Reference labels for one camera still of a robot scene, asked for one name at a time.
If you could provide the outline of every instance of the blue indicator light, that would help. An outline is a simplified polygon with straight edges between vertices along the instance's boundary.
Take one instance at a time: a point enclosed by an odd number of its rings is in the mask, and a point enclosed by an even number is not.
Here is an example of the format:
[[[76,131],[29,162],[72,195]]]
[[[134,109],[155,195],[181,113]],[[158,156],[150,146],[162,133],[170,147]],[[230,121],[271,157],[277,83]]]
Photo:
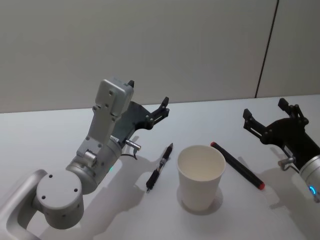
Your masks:
[[[313,186],[309,186],[309,189],[313,195],[316,195],[316,189]]]

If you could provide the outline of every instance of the cup rim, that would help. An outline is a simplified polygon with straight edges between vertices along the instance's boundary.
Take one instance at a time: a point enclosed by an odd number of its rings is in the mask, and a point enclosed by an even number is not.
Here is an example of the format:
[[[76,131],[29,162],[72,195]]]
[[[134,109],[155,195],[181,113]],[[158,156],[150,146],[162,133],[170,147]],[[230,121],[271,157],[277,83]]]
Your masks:
[[[181,153],[182,153],[184,150],[186,150],[186,149],[194,148],[194,147],[205,147],[205,148],[208,148],[208,149],[210,149],[210,150],[212,150],[212,151],[214,151],[214,152],[218,152],[218,153],[221,155],[222,159],[224,160],[224,161],[223,161],[224,166],[223,166],[223,170],[221,171],[221,173],[219,174],[219,176],[217,176],[217,177],[215,177],[215,178],[212,178],[212,179],[209,179],[209,180],[198,180],[198,179],[194,179],[194,178],[192,178],[192,177],[187,176],[187,175],[180,169],[180,167],[179,167],[179,157],[180,157]],[[216,179],[220,178],[220,177],[222,176],[222,174],[224,174],[224,172],[225,172],[225,170],[226,170],[226,165],[227,165],[227,162],[226,162],[225,156],[224,156],[218,149],[216,149],[216,148],[214,148],[214,147],[212,147],[212,146],[206,146],[206,145],[191,145],[191,146],[188,146],[188,147],[184,148],[184,149],[179,153],[178,158],[177,158],[177,160],[176,160],[176,167],[177,167],[179,173],[181,173],[185,178],[190,179],[190,180],[195,181],[195,182],[199,182],[199,183],[207,183],[207,182],[211,182],[211,181],[213,181],[213,180],[216,180]]]

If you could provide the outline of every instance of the table surface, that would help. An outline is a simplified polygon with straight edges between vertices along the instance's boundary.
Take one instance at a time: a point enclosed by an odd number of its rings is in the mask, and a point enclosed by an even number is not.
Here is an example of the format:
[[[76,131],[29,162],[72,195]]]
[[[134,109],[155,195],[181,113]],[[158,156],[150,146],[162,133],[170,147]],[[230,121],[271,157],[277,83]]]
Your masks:
[[[310,123],[306,132],[320,144],[320,95],[286,97],[299,104]],[[28,230],[42,240],[312,240],[320,239],[320,205],[313,202],[293,170],[283,172],[284,158],[273,145],[263,145],[243,129],[248,108],[264,125],[287,117],[279,97],[170,104],[170,114],[152,130],[133,139],[142,149],[138,160],[121,157],[98,189],[84,196],[80,223],[67,230],[50,227],[36,213]],[[148,110],[156,109],[148,105]],[[22,175],[65,169],[86,136],[91,109],[0,114],[0,197]],[[180,200],[177,158],[191,145],[219,143],[266,184],[260,191],[227,165],[209,211],[194,214]],[[146,181],[164,149],[174,143],[154,189]]]

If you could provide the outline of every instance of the paper cup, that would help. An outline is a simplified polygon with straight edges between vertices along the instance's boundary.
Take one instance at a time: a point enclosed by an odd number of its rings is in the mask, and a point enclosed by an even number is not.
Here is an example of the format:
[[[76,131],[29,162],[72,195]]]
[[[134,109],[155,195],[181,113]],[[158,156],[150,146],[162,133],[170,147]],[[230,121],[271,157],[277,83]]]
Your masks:
[[[178,157],[181,199],[192,211],[208,209],[215,199],[226,160],[210,146],[190,146]]]

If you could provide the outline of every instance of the pen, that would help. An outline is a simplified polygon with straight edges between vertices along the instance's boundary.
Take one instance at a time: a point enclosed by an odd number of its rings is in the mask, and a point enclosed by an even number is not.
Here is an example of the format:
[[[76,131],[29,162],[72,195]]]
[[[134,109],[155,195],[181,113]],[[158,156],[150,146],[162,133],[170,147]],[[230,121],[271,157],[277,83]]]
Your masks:
[[[230,153],[224,150],[216,142],[211,143],[211,147],[217,149],[225,158],[225,161],[233,167],[238,173],[240,173],[244,178],[246,178],[250,183],[260,190],[265,188],[265,184],[261,181],[252,171],[250,171],[246,166],[241,162],[235,159]]]
[[[172,148],[174,147],[174,144],[171,143],[170,146],[168,146],[165,150],[164,155],[162,156],[162,159],[160,160],[160,163],[158,165],[158,167],[153,171],[151,177],[149,178],[149,180],[146,182],[146,192],[149,193],[151,189],[154,188],[154,185],[156,183],[156,181],[158,180],[158,177],[162,171],[162,169],[164,168],[166,162],[168,161],[168,158],[172,152]]]

